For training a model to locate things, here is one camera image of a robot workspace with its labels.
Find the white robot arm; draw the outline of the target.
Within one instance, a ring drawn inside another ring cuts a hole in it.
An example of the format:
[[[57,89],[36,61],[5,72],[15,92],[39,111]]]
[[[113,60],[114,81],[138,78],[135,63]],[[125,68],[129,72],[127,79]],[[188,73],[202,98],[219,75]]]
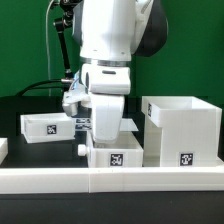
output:
[[[73,37],[80,44],[80,78],[91,100],[95,142],[117,139],[132,57],[154,55],[167,36],[161,0],[81,0],[74,7]]]

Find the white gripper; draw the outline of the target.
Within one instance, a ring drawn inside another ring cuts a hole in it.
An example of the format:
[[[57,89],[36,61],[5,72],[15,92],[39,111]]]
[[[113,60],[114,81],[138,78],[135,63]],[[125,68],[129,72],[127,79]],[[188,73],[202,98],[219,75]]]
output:
[[[92,135],[96,143],[114,143],[118,138],[124,97],[92,94]]]

